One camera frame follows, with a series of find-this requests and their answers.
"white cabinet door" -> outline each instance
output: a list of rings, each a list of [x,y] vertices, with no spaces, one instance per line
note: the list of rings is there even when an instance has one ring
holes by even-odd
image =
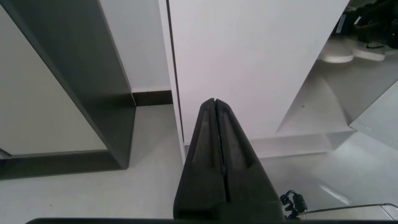
[[[272,137],[347,3],[170,0],[184,143],[209,98],[249,139]]]
[[[0,149],[13,156],[106,149],[1,6],[0,29]]]

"white floor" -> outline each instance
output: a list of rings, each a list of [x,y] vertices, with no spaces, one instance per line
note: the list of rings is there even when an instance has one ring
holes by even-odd
[[[323,154],[261,159],[277,193],[295,190],[310,210],[398,205],[398,151],[363,133]]]
[[[1,223],[38,217],[172,218],[182,172],[172,105],[137,108],[128,170],[0,181]]]
[[[1,223],[38,217],[172,218],[182,172],[172,105],[138,107],[128,170],[0,181]],[[398,151],[356,133],[328,154],[261,159],[277,193],[310,210],[398,205]]]

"dark object on shelf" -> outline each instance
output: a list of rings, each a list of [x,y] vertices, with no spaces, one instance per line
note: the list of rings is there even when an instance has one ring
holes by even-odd
[[[370,49],[381,48],[383,45],[397,49],[397,20],[398,1],[378,0],[355,10],[345,11],[332,35],[356,36],[360,42],[367,43]],[[372,42],[378,44],[370,47]]]

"black connector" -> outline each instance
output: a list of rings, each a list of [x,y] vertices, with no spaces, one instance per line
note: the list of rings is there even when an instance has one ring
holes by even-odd
[[[305,204],[305,200],[303,198],[303,195],[300,194],[295,194],[293,195],[293,203],[294,206],[299,213],[303,213],[306,210],[308,210],[307,204]]]

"baseboard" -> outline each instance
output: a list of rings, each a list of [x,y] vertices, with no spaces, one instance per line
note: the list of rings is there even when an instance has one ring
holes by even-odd
[[[173,97],[171,90],[132,93],[132,97],[136,101],[136,106],[173,104]]]

